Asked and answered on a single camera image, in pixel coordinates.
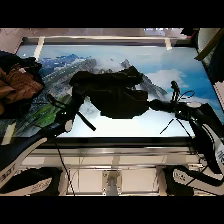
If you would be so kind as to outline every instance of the floor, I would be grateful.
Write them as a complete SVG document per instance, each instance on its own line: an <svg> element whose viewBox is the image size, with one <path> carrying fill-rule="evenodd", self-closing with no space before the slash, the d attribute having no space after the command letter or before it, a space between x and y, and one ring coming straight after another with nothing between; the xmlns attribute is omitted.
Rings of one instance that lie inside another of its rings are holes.
<svg viewBox="0 0 224 224"><path fill-rule="evenodd" d="M0 50L15 53L22 37L33 36L167 36L186 37L180 28L0 28Z"/></svg>

